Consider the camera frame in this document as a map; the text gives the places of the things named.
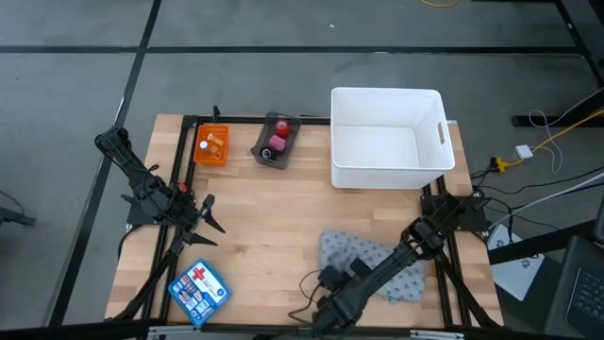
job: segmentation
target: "butcher block tabletop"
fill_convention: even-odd
[[[145,165],[170,178],[182,115],[158,115]],[[288,312],[308,302],[298,283],[319,265],[319,238],[325,230],[346,231],[394,247],[400,232],[420,216],[421,190],[359,190],[331,186],[329,126],[302,126],[286,170],[256,163],[250,147],[262,124],[229,124],[226,166],[195,166],[193,189],[197,201],[216,196],[213,215],[226,233],[200,224],[197,233],[219,246],[185,246],[179,274],[197,259],[218,270],[233,292],[231,300],[209,323],[240,325],[300,325]],[[460,129],[449,123],[455,168],[445,175],[447,190],[457,196],[472,193]],[[179,181],[184,181],[193,133],[188,133]],[[120,313],[149,275],[159,227],[144,226],[125,241],[117,265],[106,316]],[[463,278],[489,316],[503,324],[485,245],[473,234],[456,232]],[[304,280],[310,293],[317,274]],[[433,262],[426,262],[426,290],[418,303],[391,303],[378,295],[369,299],[359,326],[441,328],[444,326]],[[448,283],[453,319],[460,322],[455,289]],[[159,316],[164,283],[157,285],[151,317]],[[310,320],[312,307],[298,316]],[[190,323],[172,300],[170,323]]]

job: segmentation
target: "blue first aid box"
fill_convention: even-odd
[[[206,323],[231,296],[218,272],[202,259],[176,277],[168,290],[195,326]]]

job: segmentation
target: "gray towel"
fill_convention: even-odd
[[[356,258],[375,268],[393,249],[361,239],[340,231],[325,231],[321,234],[321,269],[332,265],[341,272],[353,275],[350,264]],[[384,284],[377,293],[383,298],[398,302],[419,301],[424,294],[424,265],[418,261],[403,269]]]

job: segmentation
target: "white storage bin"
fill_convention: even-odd
[[[420,189],[455,166],[441,95],[434,90],[331,91],[331,184]]]

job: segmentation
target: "concrete floor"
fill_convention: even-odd
[[[5,0],[0,3],[0,44],[137,45],[150,8],[151,1],[143,0],[52,5]],[[593,13],[583,5],[569,4],[569,11],[590,43],[588,37],[600,29]],[[172,0],[162,3],[151,37],[151,45],[330,44],[566,46],[572,40],[553,5],[469,0],[449,9],[414,0],[312,0],[304,5],[294,0]],[[0,168],[0,190],[38,217],[34,229],[0,227],[0,329],[43,322],[50,287],[100,161],[92,139],[112,124],[133,57],[0,55],[0,150],[9,164]],[[126,128],[143,157],[158,113],[209,114],[216,104],[232,115],[272,110],[327,116],[329,92],[337,86],[438,90],[447,118],[460,122],[472,171],[483,169],[493,155],[511,159],[515,145],[536,145],[546,137],[542,130],[513,128],[511,116],[531,109],[559,113],[596,88],[586,63],[576,58],[147,55]],[[559,174],[550,173],[550,156],[544,152],[485,184],[512,190],[585,172],[604,163],[598,150],[602,143],[599,129],[576,129],[560,138],[564,167]],[[494,196],[515,205],[565,187]],[[103,318],[127,214],[119,194],[127,192],[126,179],[112,169],[66,323]],[[524,216],[559,227],[576,224],[595,216],[601,195],[601,189],[568,195]],[[0,204],[9,207],[2,197]],[[530,237],[549,230],[516,220],[514,231]],[[506,323],[523,327],[513,315],[506,314]]]

